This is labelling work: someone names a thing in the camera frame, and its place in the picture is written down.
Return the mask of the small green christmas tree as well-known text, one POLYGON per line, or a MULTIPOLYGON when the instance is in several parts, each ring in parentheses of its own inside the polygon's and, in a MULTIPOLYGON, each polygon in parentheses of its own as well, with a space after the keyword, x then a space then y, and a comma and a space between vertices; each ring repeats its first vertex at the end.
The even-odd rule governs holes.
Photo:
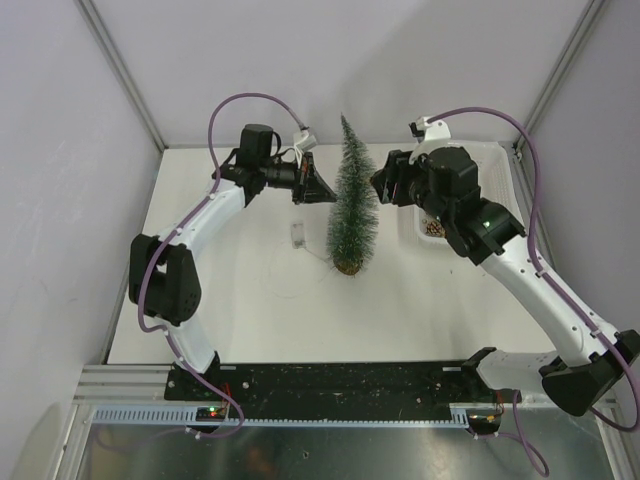
POLYGON ((335 269, 355 276, 372 260, 378 233, 378 199, 371 185, 375 163, 365 143, 344 114, 342 160, 336 182, 336 202, 327 228, 327 253, 335 269))

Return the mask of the clear fairy light battery box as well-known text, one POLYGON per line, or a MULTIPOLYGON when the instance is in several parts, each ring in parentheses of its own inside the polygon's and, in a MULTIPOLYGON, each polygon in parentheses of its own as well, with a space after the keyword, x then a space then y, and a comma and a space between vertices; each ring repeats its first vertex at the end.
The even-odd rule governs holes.
POLYGON ((290 237, 294 249, 304 249, 306 247, 305 228, 302 221, 295 221, 290 225, 290 237))

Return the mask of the white plastic basket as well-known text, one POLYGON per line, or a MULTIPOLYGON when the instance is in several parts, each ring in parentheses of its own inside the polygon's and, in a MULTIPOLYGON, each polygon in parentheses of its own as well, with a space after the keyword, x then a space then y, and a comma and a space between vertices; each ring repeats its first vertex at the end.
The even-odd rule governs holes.
MULTIPOLYGON (((434 140, 426 145, 419 144, 415 153, 430 153, 439 147, 464 148, 478 166, 478 183, 481 196, 506 207, 523 224, 513 178, 509 165, 508 152, 497 142, 434 140)), ((428 236, 425 233, 428 216, 416 206, 401 207, 398 210, 398 234, 403 246, 447 250, 449 245, 444 238, 428 236)))

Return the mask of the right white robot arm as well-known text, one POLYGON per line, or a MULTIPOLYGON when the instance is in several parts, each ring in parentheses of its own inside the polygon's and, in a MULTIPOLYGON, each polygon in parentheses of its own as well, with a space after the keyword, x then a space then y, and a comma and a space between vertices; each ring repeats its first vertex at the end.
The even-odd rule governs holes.
POLYGON ((638 333, 618 331, 590 314, 541 256, 527 249, 521 222, 482 196, 478 166, 465 148, 392 150, 371 184, 381 203, 415 205, 438 220, 455 253, 501 283, 554 346, 542 353, 481 349, 461 376, 469 399, 484 401, 496 390, 529 391, 582 416, 638 358, 638 333))

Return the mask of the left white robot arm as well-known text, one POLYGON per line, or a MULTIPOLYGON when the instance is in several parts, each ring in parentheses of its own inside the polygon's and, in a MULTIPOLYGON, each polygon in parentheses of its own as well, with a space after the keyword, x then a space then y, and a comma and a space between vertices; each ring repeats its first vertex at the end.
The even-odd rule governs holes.
POLYGON ((333 203, 336 195, 317 172, 307 127, 296 132, 284 160, 280 136, 269 126, 246 125, 238 147, 217 166, 204 196, 160 233, 137 235, 130 247, 129 299, 145 333, 161 332, 178 365, 191 369, 186 387, 197 398, 214 397, 221 376, 209 368, 216 356, 197 313, 202 287, 197 260, 227 222, 266 188, 290 192, 294 204, 333 203))

